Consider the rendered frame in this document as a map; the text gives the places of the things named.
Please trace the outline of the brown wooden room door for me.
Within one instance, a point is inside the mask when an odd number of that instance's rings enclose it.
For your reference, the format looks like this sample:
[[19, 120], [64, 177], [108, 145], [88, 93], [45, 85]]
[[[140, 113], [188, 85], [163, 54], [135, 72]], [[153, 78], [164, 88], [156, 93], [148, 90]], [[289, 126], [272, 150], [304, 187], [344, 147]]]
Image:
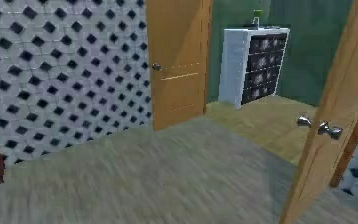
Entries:
[[[213, 0], [147, 0], [153, 127], [156, 131], [205, 112]], [[152, 68], [161, 65], [161, 71]]]

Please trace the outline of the white chest with black drawers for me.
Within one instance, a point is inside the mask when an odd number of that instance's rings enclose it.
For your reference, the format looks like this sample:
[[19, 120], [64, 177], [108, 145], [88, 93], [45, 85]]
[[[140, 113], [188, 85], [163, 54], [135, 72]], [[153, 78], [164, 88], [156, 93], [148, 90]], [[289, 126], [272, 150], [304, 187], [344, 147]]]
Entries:
[[240, 109], [276, 93], [289, 28], [224, 30], [219, 97]]

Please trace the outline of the green bottle with dark base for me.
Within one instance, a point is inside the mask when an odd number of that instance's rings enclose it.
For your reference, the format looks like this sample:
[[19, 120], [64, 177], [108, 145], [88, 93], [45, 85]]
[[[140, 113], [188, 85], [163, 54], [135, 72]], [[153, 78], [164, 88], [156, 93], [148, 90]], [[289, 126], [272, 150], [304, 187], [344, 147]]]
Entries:
[[260, 17], [262, 14], [263, 14], [263, 11], [260, 9], [256, 9], [253, 11], [252, 25], [255, 29], [258, 29], [260, 26]]

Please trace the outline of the silver door knob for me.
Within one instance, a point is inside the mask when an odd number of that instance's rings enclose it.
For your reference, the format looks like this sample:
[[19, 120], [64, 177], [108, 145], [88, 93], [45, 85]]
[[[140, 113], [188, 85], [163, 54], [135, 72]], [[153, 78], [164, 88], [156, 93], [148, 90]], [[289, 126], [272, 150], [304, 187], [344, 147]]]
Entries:
[[298, 126], [305, 126], [310, 128], [312, 126], [312, 123], [310, 119], [306, 116], [299, 116], [296, 121]]
[[330, 127], [327, 121], [323, 121], [318, 129], [317, 134], [323, 135], [327, 134], [330, 136], [331, 139], [338, 140], [343, 132], [343, 129], [340, 127]]

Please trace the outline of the brown wooden open door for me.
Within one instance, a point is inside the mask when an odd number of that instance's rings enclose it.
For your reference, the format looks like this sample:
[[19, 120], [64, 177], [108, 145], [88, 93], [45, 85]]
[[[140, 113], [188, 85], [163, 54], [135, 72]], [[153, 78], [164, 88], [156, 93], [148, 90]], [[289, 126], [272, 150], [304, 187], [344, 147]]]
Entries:
[[[338, 140], [317, 134], [323, 121], [343, 129]], [[325, 191], [358, 123], [358, 0], [352, 4], [311, 123], [278, 224], [293, 224]]]

